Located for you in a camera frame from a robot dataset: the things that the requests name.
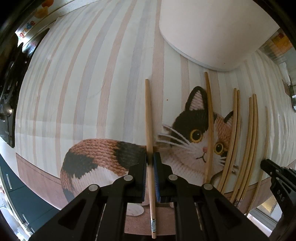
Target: orange object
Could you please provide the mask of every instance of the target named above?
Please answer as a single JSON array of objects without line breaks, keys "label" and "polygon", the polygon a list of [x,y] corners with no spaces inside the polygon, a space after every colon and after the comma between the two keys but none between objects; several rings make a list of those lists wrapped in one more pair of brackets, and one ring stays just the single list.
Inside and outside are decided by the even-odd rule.
[{"label": "orange object", "polygon": [[50,7],[54,3],[54,0],[45,0],[41,6],[42,7]]},{"label": "orange object", "polygon": [[281,54],[286,53],[290,48],[293,47],[292,43],[284,32],[280,32],[272,39],[272,41],[275,46],[277,46]]},{"label": "orange object", "polygon": [[36,18],[44,18],[47,15],[48,15],[48,7],[47,6],[45,6],[44,8],[38,9],[34,14],[34,16]]}]

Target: cat ear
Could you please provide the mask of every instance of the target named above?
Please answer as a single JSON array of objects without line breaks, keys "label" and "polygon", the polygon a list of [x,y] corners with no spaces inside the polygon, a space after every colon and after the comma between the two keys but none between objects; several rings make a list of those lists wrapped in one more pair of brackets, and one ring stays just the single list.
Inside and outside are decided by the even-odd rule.
[{"label": "cat ear", "polygon": [[200,86],[194,87],[185,105],[185,110],[207,109],[207,92]]},{"label": "cat ear", "polygon": [[224,123],[226,123],[229,127],[231,127],[232,119],[233,119],[233,111],[229,112],[229,114],[224,118]]}]

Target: cat eye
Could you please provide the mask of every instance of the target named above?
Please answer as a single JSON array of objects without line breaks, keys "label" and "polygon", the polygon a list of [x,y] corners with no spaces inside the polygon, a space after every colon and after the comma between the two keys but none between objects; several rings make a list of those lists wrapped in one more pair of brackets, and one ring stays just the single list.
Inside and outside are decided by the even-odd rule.
[{"label": "cat eye", "polygon": [[216,143],[215,147],[214,147],[214,151],[217,155],[220,155],[223,152],[223,144],[221,142]]},{"label": "cat eye", "polygon": [[199,143],[202,140],[202,133],[200,130],[193,130],[190,132],[190,140],[194,143]]}]

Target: wooden stick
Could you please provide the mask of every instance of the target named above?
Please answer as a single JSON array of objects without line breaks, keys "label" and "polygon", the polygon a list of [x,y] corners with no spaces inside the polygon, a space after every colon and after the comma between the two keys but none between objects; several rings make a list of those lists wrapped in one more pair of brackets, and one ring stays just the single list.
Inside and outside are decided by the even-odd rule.
[{"label": "wooden stick", "polygon": [[213,113],[213,102],[211,94],[211,86],[209,81],[209,76],[205,72],[205,83],[207,87],[207,108],[209,116],[209,127],[207,135],[207,160],[205,164],[205,177],[204,182],[209,183],[211,179],[211,170],[213,163],[213,153],[214,153],[214,113]]},{"label": "wooden stick", "polygon": [[232,151],[232,155],[231,155],[231,160],[230,160],[228,172],[227,172],[224,184],[223,184],[223,188],[221,190],[222,194],[225,193],[225,189],[227,187],[229,178],[230,178],[231,173],[232,173],[235,158],[237,157],[237,143],[239,141],[240,124],[241,124],[241,106],[240,106],[240,91],[238,90],[237,91],[237,122],[236,122],[236,132],[235,132],[234,146],[233,146],[233,151]]},{"label": "wooden stick", "polygon": [[250,147],[251,147],[251,138],[252,138],[252,129],[253,129],[253,98],[249,98],[249,121],[248,121],[248,133],[247,133],[247,141],[246,148],[244,150],[244,156],[241,164],[241,168],[239,170],[239,174],[237,176],[237,181],[235,183],[232,195],[230,197],[230,201],[233,203],[238,192],[238,189],[241,185],[241,182],[244,177],[244,172],[246,170],[247,161],[249,157]]},{"label": "wooden stick", "polygon": [[253,122],[254,145],[253,143],[251,143],[251,149],[250,149],[250,155],[249,155],[249,161],[251,162],[251,164],[250,164],[248,173],[246,173],[247,179],[242,189],[242,194],[240,196],[240,199],[238,199],[238,201],[240,201],[241,199],[244,199],[247,193],[249,182],[251,180],[255,163],[256,163],[256,153],[257,153],[257,144],[258,144],[258,105],[257,105],[257,97],[255,94],[253,94],[253,103],[254,103],[253,108],[254,108],[254,114],[255,114],[254,122]]},{"label": "wooden stick", "polygon": [[235,136],[236,136],[236,129],[237,129],[237,90],[234,88],[233,90],[233,118],[232,118],[232,129],[231,129],[231,137],[230,137],[230,144],[227,152],[227,157],[225,160],[225,165],[222,171],[222,175],[220,178],[220,181],[217,186],[217,190],[219,192],[222,191],[223,184],[225,181],[225,178],[227,176],[229,167],[230,167],[230,162],[231,162],[231,157],[234,149],[234,142],[235,142]]},{"label": "wooden stick", "polygon": [[156,238],[156,215],[155,215],[155,184],[153,169],[153,132],[151,114],[151,94],[149,80],[145,80],[145,121],[146,121],[146,148],[147,148],[147,182],[150,203],[151,233]]},{"label": "wooden stick", "polygon": [[[267,106],[265,107],[265,114],[266,114],[266,137],[265,137],[265,143],[264,143],[264,153],[263,153],[263,159],[266,159],[267,158],[267,149],[268,149],[268,142],[269,142],[269,118],[268,118],[268,108]],[[259,189],[260,189],[260,185],[261,185],[261,181],[262,181],[262,178],[263,178],[263,170],[260,169],[260,172],[259,172],[259,177],[258,177],[258,184],[257,184],[257,187],[256,187],[256,190],[255,190],[255,193],[254,193],[254,196],[253,196],[253,199],[250,203],[250,206],[246,212],[246,215],[249,214],[249,212],[251,211],[254,203],[255,203],[255,200],[256,200],[256,197],[257,197],[257,194],[259,192]]]}]

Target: dark cabinet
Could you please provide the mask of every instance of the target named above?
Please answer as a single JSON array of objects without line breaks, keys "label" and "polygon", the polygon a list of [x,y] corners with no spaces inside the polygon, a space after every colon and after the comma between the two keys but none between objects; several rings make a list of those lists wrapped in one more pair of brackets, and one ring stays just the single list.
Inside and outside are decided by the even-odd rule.
[{"label": "dark cabinet", "polygon": [[9,196],[21,219],[28,224],[52,209],[49,203],[37,196],[27,186],[10,192]]},{"label": "dark cabinet", "polygon": [[48,220],[50,220],[54,215],[59,212],[58,209],[52,208],[41,217],[37,218],[34,222],[30,223],[29,228],[36,232],[40,227],[42,227]]},{"label": "dark cabinet", "polygon": [[28,227],[33,232],[58,213],[58,209],[40,198],[18,178],[1,155],[0,168],[3,184],[8,191],[6,194],[13,204],[15,212],[23,223],[28,223]]},{"label": "dark cabinet", "polygon": [[0,168],[3,175],[4,183],[8,192],[24,187],[25,184],[19,179],[19,177],[11,170],[9,165],[0,155]]}]

